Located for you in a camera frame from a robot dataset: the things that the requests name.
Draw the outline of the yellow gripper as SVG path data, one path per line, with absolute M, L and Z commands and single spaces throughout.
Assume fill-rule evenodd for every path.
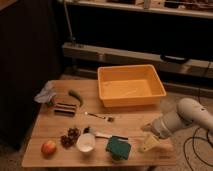
M 150 124 L 146 124 L 141 127 L 142 130 L 142 143 L 139 146 L 141 152 L 147 152 L 159 144 L 159 137 L 152 132 Z

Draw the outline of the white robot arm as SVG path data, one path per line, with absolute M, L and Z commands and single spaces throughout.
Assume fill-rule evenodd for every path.
M 183 98 L 177 103 L 175 111 L 163 114 L 142 127 L 148 135 L 143 140 L 140 151 L 147 152 L 153 149 L 161 139 L 167 139 L 193 124 L 213 134 L 213 115 L 198 101 Z

